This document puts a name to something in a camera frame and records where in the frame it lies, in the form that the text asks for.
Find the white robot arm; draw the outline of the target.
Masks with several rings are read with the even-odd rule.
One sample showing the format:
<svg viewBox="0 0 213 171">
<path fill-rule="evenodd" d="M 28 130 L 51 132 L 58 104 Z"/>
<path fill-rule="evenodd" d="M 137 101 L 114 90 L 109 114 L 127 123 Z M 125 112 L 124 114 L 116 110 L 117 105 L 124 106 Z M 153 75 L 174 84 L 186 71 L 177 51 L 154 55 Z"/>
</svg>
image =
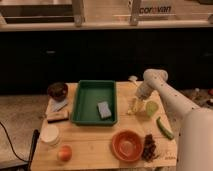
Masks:
<svg viewBox="0 0 213 171">
<path fill-rule="evenodd" d="M 213 171 L 213 110 L 198 106 L 167 79 L 165 70 L 146 69 L 135 95 L 145 100 L 156 90 L 182 118 L 176 171 Z"/>
</svg>

